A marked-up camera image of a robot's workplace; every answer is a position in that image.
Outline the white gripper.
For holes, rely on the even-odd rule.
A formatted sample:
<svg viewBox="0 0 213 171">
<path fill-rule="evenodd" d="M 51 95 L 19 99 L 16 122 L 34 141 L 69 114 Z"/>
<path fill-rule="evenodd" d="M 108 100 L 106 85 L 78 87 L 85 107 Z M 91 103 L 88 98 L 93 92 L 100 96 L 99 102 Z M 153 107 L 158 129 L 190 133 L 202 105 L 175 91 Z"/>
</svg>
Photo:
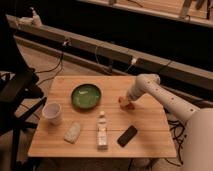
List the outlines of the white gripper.
<svg viewBox="0 0 213 171">
<path fill-rule="evenodd" d="M 137 100 L 141 96 L 141 90 L 136 86 L 132 85 L 128 90 L 125 96 L 129 101 L 133 103 L 133 101 Z"/>
</svg>

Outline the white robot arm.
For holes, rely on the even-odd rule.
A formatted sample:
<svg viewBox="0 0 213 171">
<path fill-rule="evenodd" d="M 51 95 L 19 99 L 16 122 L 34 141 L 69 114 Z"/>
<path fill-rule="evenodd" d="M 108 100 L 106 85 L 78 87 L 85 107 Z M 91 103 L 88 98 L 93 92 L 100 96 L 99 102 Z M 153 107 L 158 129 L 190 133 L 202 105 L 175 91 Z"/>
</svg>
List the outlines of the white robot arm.
<svg viewBox="0 0 213 171">
<path fill-rule="evenodd" d="M 199 108 L 160 86 L 157 74 L 140 74 L 119 104 L 127 107 L 145 93 L 185 125 L 181 171 L 213 171 L 213 108 Z"/>
</svg>

